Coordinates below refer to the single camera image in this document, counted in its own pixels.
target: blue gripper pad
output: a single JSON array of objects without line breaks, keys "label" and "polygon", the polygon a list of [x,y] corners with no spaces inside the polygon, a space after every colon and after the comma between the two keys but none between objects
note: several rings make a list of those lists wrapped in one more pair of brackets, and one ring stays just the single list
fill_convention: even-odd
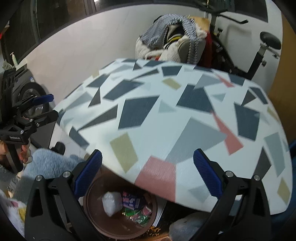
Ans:
[{"label": "blue gripper pad", "polygon": [[103,156],[99,150],[94,150],[87,164],[77,176],[74,183],[74,196],[76,199],[85,195],[92,180],[102,165]]},{"label": "blue gripper pad", "polygon": [[52,94],[49,95],[43,95],[40,97],[36,97],[32,100],[32,104],[37,106],[45,103],[52,102],[54,100],[54,96]]},{"label": "blue gripper pad", "polygon": [[197,168],[200,176],[205,182],[209,192],[212,196],[218,199],[222,196],[222,181],[211,167],[210,160],[202,152],[201,149],[197,149],[193,154],[193,163]]}]

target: geometric pattern fabric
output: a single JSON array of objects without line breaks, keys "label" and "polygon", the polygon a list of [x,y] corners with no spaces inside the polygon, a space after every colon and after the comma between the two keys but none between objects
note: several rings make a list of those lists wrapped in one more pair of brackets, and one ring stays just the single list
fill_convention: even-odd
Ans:
[{"label": "geometric pattern fabric", "polygon": [[55,110],[57,124],[80,147],[88,153],[99,149],[103,165],[167,200],[213,209],[217,199],[193,164],[193,152],[201,148],[225,171],[259,175],[271,214],[289,204],[287,139],[274,107],[254,82],[188,64],[117,59]]}]

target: handlebar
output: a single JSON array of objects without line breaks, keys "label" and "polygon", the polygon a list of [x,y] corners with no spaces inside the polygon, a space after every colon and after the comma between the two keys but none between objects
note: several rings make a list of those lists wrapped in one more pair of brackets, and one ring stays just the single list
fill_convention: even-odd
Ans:
[{"label": "handlebar", "polygon": [[238,24],[246,24],[246,23],[249,22],[247,19],[243,20],[243,21],[238,21],[238,20],[236,20],[234,18],[231,18],[231,17],[228,17],[226,15],[221,14],[223,12],[227,12],[228,9],[216,10],[213,6],[206,5],[205,3],[202,3],[199,0],[194,0],[194,2],[200,7],[201,11],[210,13],[212,16],[227,18],[227,19],[229,19],[231,21],[234,21],[234,22],[236,22]]}]

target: wall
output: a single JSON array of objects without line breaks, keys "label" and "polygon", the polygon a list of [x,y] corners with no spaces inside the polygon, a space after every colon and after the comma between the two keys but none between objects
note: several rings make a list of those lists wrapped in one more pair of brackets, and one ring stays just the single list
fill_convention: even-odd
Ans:
[{"label": "wall", "polygon": [[[237,65],[247,70],[259,49],[259,33],[267,30],[281,39],[281,14],[268,1],[270,24],[252,17],[228,13],[250,23],[237,26],[226,19],[218,19],[224,28],[222,35],[230,55]],[[58,103],[78,84],[116,58],[134,58],[135,41],[148,29],[153,20],[166,13],[204,16],[196,8],[151,4],[118,8],[82,19],[57,32],[37,48],[24,61],[40,84],[54,94]],[[255,81],[268,89],[275,76],[278,62],[266,54],[268,65],[260,68]]]},{"label": "wall", "polygon": [[269,93],[269,98],[278,112],[289,143],[296,139],[295,43],[296,34],[283,16],[281,61]]},{"label": "wall", "polygon": [[[253,17],[230,12],[225,15],[239,21],[247,19],[249,23],[239,25],[224,18],[217,19],[216,26],[223,29],[220,36],[221,40],[225,44],[234,64],[244,71],[248,71],[259,50],[261,43],[260,32],[270,32],[278,37],[280,41],[283,39],[281,11],[271,0],[266,0],[266,7],[268,23]],[[260,66],[252,80],[258,83],[266,92],[269,92],[276,75],[279,59],[275,59],[272,53],[267,51],[264,60],[267,61],[267,65],[265,67]]]}]

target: gray striped cloth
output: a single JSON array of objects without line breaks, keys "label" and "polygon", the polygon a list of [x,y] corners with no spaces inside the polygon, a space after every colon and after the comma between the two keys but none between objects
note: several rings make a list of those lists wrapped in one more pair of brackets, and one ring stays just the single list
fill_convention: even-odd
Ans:
[{"label": "gray striped cloth", "polygon": [[188,64],[197,64],[197,47],[200,38],[196,36],[195,22],[186,16],[178,14],[166,14],[161,16],[151,27],[141,36],[141,41],[151,49],[162,49],[168,27],[171,24],[182,24],[182,27],[189,37]]}]

